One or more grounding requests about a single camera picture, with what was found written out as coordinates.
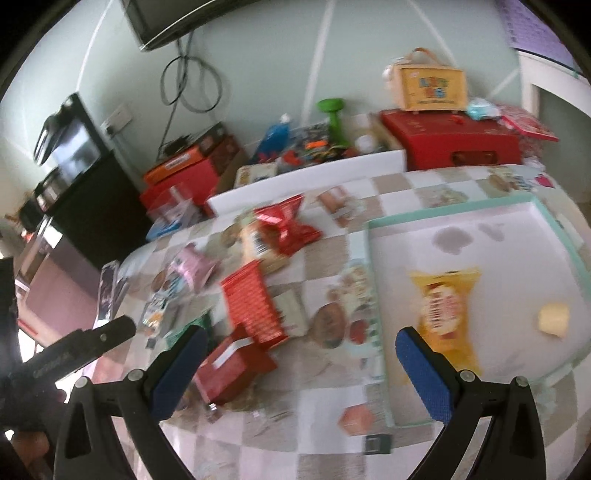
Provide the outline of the yellow soft bread packet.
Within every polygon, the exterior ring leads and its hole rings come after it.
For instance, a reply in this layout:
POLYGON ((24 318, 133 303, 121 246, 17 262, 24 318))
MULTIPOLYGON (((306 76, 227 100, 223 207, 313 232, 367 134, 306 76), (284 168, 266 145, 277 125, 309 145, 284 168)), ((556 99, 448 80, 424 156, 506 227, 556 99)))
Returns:
POLYGON ((479 269, 409 276, 421 293, 417 330, 427 344, 443 354, 456 370, 480 367, 469 334, 469 295, 481 277, 479 269))

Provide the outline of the pink snack packet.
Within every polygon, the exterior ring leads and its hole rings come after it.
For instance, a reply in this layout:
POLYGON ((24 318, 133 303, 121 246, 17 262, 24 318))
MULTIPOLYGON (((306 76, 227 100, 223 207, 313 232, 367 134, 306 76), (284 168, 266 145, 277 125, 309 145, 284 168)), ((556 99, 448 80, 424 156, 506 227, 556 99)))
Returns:
POLYGON ((218 260, 201 252, 194 243, 189 243, 174 256, 168 271, 178 275, 197 294, 204 289, 218 265, 218 260))

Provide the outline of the white green cracker packet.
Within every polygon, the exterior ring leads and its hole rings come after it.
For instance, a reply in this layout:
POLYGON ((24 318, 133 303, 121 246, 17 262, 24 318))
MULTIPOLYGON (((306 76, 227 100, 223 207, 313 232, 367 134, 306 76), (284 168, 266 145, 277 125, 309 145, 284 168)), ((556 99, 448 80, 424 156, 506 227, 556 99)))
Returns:
POLYGON ((145 304, 141 324, 150 334, 160 331, 167 305, 168 297, 160 293, 155 293, 145 304))

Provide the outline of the pale yellow small packet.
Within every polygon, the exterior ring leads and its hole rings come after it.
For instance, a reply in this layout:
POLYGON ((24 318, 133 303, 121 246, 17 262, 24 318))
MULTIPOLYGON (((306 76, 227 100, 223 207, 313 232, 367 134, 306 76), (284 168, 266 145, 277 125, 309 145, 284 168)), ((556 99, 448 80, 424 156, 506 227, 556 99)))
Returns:
POLYGON ((565 338, 569 322, 570 308, 566 303, 547 303, 538 313, 538 329, 547 335, 565 338))

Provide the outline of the red box with white stripe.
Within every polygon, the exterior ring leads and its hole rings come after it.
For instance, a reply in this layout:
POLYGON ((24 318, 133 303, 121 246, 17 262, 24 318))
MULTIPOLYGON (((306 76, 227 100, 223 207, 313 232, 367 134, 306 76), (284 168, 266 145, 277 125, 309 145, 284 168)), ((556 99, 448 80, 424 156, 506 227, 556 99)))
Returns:
POLYGON ((200 364, 193 380, 207 404, 224 405, 276 368, 273 358, 239 325, 200 364))

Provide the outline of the green snack packet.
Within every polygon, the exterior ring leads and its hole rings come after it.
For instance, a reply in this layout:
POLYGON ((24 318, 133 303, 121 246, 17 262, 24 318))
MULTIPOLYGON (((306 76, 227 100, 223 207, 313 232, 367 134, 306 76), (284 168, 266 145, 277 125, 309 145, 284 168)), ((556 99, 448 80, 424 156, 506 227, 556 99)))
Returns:
POLYGON ((201 314, 198 318, 193 319, 180 329, 168 332, 164 337, 166 348, 171 349, 187 331, 192 331, 194 329, 204 330, 206 336, 207 352, 211 353, 216 344, 211 312, 209 311, 201 314))

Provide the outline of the black cabinet with appliance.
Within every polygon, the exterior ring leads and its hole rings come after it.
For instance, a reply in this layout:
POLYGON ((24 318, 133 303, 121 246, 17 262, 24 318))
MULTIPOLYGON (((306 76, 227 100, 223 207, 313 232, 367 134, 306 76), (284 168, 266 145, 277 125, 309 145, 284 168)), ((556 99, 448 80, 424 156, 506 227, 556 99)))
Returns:
POLYGON ((122 261, 146 243, 152 223, 139 191, 78 94, 45 119, 33 161, 55 165, 33 190, 34 202, 95 268, 122 261))

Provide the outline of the checkered patterned tablecloth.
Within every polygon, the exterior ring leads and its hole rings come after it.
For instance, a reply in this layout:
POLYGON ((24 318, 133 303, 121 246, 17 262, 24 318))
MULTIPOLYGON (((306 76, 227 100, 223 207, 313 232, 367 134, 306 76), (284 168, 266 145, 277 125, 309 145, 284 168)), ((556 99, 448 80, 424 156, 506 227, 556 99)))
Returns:
MULTIPOLYGON (((360 307, 356 263, 370 271, 367 224, 375 219, 529 193, 562 226, 584 262, 590 259, 590 212, 544 172, 522 166, 445 168, 394 173, 346 183, 365 206, 341 227, 304 192, 304 220, 322 239, 270 276, 273 295, 292 293, 307 317, 341 304, 360 307)), ((388 416, 376 374, 385 358, 380 318, 363 348, 335 349, 311 336, 273 349, 276 371, 256 381, 256 408, 228 411, 209 422, 193 405, 161 425, 197 479, 404 479, 432 445, 440 426, 398 426, 388 416)), ((536 381, 542 411, 547 471, 562 479, 590 436, 590 340, 562 368, 536 381)))

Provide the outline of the clear plastic container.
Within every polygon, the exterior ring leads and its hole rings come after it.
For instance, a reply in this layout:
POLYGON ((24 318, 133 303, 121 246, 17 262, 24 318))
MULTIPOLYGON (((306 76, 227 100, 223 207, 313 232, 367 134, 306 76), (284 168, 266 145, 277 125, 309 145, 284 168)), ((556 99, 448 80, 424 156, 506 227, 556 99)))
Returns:
POLYGON ((152 222, 145 237, 147 242, 193 226, 204 219, 190 191, 182 184, 161 192, 148 208, 147 216, 152 222))

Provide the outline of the red striped snack packet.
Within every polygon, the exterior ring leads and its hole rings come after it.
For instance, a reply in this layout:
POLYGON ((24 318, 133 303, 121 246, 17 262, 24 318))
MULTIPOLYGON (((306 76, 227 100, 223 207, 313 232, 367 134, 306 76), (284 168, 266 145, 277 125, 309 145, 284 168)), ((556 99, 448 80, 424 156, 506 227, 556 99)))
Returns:
POLYGON ((221 281, 231 324, 242 326, 263 350, 269 351, 287 341, 280 315, 273 304, 259 261, 253 260, 221 281))

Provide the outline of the peach biscuit packet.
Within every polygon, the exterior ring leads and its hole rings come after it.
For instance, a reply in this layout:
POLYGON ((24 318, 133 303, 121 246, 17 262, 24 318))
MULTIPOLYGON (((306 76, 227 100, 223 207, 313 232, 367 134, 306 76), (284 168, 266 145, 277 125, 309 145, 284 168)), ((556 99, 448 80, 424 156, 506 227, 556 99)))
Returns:
POLYGON ((256 261, 263 275, 276 273, 290 264, 290 257, 273 248, 257 221, 242 227, 240 241, 242 241, 243 263, 256 261))

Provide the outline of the orange flat box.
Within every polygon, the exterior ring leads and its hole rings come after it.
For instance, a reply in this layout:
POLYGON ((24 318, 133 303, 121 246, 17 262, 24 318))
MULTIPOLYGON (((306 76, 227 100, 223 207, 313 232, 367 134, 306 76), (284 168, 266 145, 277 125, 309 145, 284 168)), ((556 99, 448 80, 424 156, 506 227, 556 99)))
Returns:
POLYGON ((164 148, 163 156, 143 175, 143 181, 148 186, 154 186, 174 173, 205 160, 227 135, 224 124, 217 122, 201 134, 178 138, 164 148))

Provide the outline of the bright red candy packet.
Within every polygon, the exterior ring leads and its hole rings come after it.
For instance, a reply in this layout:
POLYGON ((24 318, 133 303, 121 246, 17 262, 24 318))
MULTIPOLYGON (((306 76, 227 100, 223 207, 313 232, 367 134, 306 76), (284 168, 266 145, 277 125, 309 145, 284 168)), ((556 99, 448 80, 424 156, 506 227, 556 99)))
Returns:
POLYGON ((254 209, 256 220, 276 240, 280 254, 293 256, 304 246, 321 240, 324 236, 316 227, 297 219, 303 201, 304 196, 298 194, 279 203, 254 209))

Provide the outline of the white foam board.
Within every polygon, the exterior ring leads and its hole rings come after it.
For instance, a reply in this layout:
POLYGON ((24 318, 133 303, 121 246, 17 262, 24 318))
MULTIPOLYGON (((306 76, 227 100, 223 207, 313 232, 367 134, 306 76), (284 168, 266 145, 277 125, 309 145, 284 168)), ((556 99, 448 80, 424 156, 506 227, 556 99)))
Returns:
POLYGON ((212 196, 207 205, 216 216, 311 190, 407 171, 405 150, 393 150, 294 170, 212 196))

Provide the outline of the black television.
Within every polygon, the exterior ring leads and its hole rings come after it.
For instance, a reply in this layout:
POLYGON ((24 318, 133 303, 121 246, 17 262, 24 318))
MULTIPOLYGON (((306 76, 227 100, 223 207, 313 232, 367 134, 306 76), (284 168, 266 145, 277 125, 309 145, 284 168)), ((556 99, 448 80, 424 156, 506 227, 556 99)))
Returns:
POLYGON ((253 3, 256 0, 123 0, 121 6, 140 50, 147 52, 253 3))

